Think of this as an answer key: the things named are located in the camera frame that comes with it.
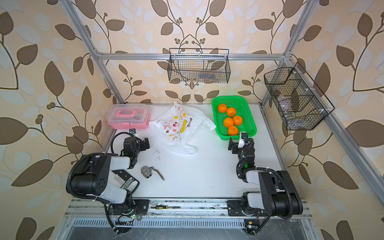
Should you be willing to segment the orange five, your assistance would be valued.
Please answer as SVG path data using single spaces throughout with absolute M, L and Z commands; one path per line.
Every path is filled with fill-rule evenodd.
M 239 129 L 236 126 L 232 125 L 228 127 L 229 136 L 236 136 L 238 134 L 239 134 Z

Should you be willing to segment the orange three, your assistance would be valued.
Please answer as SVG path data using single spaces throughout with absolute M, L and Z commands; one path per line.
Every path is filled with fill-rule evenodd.
M 241 116 L 234 116 L 233 121 L 235 126 L 240 126 L 243 124 L 243 118 Z

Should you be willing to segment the orange four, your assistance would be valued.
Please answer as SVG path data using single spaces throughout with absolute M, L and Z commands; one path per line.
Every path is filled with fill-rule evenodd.
M 223 120 L 223 125 L 226 127 L 226 128 L 229 128 L 230 126 L 233 126 L 234 125 L 234 120 L 232 118 L 225 118 Z

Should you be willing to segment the orange two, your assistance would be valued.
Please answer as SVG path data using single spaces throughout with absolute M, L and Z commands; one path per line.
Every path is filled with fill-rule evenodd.
M 237 110 L 234 107 L 227 108 L 226 114 L 228 117 L 232 118 L 237 114 Z

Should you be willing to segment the white printed plastic bag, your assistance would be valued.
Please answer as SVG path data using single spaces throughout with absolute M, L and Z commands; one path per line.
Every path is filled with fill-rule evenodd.
M 157 141 L 175 154 L 193 155 L 197 149 L 188 140 L 200 126 L 204 125 L 211 131 L 216 125 L 201 110 L 181 105 L 174 105 L 157 119 L 149 122 L 149 127 Z

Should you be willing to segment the orange one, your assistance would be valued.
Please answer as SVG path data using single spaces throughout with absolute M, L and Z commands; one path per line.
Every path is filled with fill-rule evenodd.
M 219 104 L 218 105 L 218 112 L 219 113 L 226 113 L 228 109 L 228 106 L 226 104 Z

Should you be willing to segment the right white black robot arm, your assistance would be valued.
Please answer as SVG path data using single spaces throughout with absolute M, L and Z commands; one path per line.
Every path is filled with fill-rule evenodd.
M 245 223 L 244 232 L 255 236 L 271 217 L 289 220 L 304 211 L 302 200 L 287 171 L 275 171 L 255 165 L 255 143 L 242 133 L 238 142 L 229 140 L 228 150 L 238 157 L 237 177 L 258 186 L 258 192 L 244 192 L 239 200 L 228 200 L 230 217 L 254 217 Z

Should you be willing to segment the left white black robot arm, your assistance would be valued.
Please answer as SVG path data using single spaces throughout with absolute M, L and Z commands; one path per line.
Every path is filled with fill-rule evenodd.
M 116 234 L 126 233 L 135 220 L 149 209 L 149 200 L 134 199 L 140 182 L 128 171 L 138 162 L 140 152 L 150 148 L 148 138 L 138 138 L 131 129 L 120 154 L 92 153 L 83 155 L 71 169 L 66 191 L 73 197 L 103 204 L 108 224 Z

